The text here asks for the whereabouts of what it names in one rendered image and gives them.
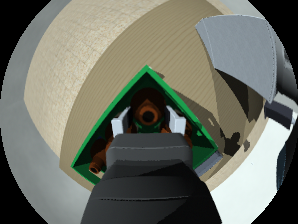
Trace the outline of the brown bottle with green label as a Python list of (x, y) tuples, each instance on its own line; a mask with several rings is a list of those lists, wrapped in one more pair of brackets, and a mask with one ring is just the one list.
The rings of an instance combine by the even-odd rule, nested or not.
[(133, 95), (130, 106), (133, 107), (133, 117), (138, 122), (152, 125), (163, 118), (164, 106), (167, 105), (164, 96), (157, 89), (144, 87)]

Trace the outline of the green plastic crate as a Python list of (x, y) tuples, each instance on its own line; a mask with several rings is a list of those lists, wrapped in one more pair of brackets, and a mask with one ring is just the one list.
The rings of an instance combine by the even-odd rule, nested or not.
[[(158, 85), (152, 84), (152, 80), (156, 82)], [(139, 85), (143, 81), (144, 83), (142, 85)], [(167, 106), (170, 106), (173, 110), (177, 109), (180, 111), (182, 109), (185, 112), (184, 113), (181, 110), (183, 112), (182, 114), (190, 121), (191, 125), (192, 123), (194, 124), (192, 125), (192, 136), (190, 138), (193, 144), (193, 147), (192, 147), (192, 150), (193, 150), (192, 168), (193, 169), (195, 169), (200, 164), (202, 164), (218, 149), (217, 145), (215, 144), (215, 142), (213, 141), (209, 133), (206, 131), (206, 129), (203, 127), (200, 121), (196, 118), (196, 116), (192, 113), (192, 111), (187, 107), (187, 105), (148, 65), (145, 65), (134, 76), (134, 78), (123, 88), (123, 90), (117, 95), (117, 97), (112, 101), (112, 103), (108, 106), (108, 108), (99, 118), (99, 120), (96, 122), (96, 124), (94, 125), (94, 127), (92, 128), (88, 136), (86, 137), (85, 141), (83, 142), (82, 146), (80, 147), (77, 155), (75, 156), (71, 164), (71, 168), (73, 168), (77, 173), (79, 173), (82, 177), (84, 177), (92, 184), (96, 185), (97, 183), (99, 183), (101, 179), (89, 171), (89, 165), (90, 165), (90, 162), (92, 161), (92, 158), (90, 155), (91, 146), (96, 141), (98, 136), (101, 136), (106, 141), (105, 128), (108, 125), (108, 123), (113, 119), (113, 117), (117, 113), (119, 113), (120, 111), (123, 112), (128, 106), (130, 106), (130, 101), (133, 95), (143, 87), (153, 87), (157, 89), (164, 96)], [(120, 105), (121, 103), (122, 105)], [(117, 108), (119, 108), (119, 110), (116, 112)], [(106, 124), (107, 120), (108, 120), (108, 123)], [(151, 131), (152, 131), (151, 133), (160, 133), (158, 125), (163, 120), (164, 120), (164, 116), (160, 121), (152, 125), (144, 125), (143, 123), (138, 122), (133, 117), (133, 122), (139, 126), (137, 133), (150, 133)], [(97, 135), (98, 134), (99, 135), (97, 136), (96, 133)], [(96, 138), (94, 139), (93, 137), (94, 138), (96, 137)]]

